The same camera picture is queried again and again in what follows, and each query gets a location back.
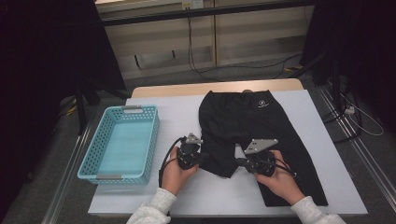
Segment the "silver metal bracket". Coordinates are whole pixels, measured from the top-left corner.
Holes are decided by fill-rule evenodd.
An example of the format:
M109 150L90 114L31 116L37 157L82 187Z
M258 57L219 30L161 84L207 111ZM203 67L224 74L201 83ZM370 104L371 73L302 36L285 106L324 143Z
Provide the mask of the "silver metal bracket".
M258 153L277 143L277 139L252 139L247 149L244 150L244 153L246 155Z
M186 139L187 144L202 144L204 141L195 136L193 133L190 133Z

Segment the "gray floor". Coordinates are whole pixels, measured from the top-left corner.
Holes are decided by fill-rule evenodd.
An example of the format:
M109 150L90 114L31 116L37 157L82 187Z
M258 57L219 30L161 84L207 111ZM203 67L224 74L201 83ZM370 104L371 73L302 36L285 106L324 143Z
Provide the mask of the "gray floor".
M244 63L243 65L263 66L277 63L279 60ZM298 57L288 61L286 67L297 65ZM282 70L282 65L252 69L252 68L223 68L212 72L203 73L203 76L216 78L223 81L268 79L276 76ZM290 73L284 72L280 77L287 77ZM321 93L314 87L309 74L300 77L304 87L309 90L314 104L320 115L329 113L329 108L324 104ZM173 74L160 75L150 78L135 78L126 80L128 93L135 87L154 86L183 83L213 82L213 80L199 77L192 71L177 72ZM100 92L102 103L99 106L87 105L88 117L97 124L104 109L109 105L123 105L125 102L114 99L106 93ZM359 98L361 109L373 114L370 106ZM363 117L364 128L370 132L379 132L378 128L366 117ZM332 139L342 139L345 137L336 122L326 125ZM64 174L64 168L68 163L68 158L72 154L78 140L78 116L74 113L71 116L61 116L55 132L49 142L46 156L33 170L34 180L26 183L14 204L9 208L8 214L2 223L41 223L46 211L50 206L51 198ZM381 136L371 136L362 133L361 141L369 148L377 163L381 166L393 183L396 180L396 138L395 132L385 130ZM354 177L353 182L361 195L364 204L369 212L366 216L345 217L347 223L395 223L396 213L389 205L380 188L372 179L370 173L357 155L349 142L337 144L336 148L343 159L346 168ZM71 176L70 190L64 200L61 213L57 218L57 223L125 223L127 218L99 218L87 214L95 186L86 181ZM239 219L174 219L172 223L298 223L295 218L259 219L259 218L239 218Z

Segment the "white logo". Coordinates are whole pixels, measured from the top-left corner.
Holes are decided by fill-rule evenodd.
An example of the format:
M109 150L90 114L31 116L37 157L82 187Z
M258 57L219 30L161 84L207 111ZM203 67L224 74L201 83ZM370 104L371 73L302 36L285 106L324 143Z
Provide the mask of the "white logo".
M268 106L268 105L269 105L269 104L265 103L264 100L260 100L260 101L259 101L259 106L258 106L258 108L262 108L262 107L265 107L265 106Z

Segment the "white sleeve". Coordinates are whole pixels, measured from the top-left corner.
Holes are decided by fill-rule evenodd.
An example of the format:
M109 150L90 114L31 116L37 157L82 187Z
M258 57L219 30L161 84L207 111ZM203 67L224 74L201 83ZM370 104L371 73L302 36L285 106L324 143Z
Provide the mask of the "white sleeve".
M176 199L177 197L166 189L157 189L151 203L142 203L131 215L127 224L169 223L171 218L166 214Z
M343 219L341 219L338 215L326 215L322 213L315 203L312 201L310 196L301 199L295 205L291 207L299 219L304 224L313 224L313 223L345 223Z

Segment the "black pants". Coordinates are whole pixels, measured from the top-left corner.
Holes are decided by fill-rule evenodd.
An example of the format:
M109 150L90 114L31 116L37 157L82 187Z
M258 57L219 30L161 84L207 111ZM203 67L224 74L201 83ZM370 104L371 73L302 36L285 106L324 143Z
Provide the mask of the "black pants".
M277 139L273 149L297 173L300 190L317 205L328 205L311 157L271 92L210 91L199 108L199 122L204 140L201 150L210 155L201 165L204 170L231 177L237 168L235 144L245 149L251 139ZM263 184L259 187L266 206L289 205Z

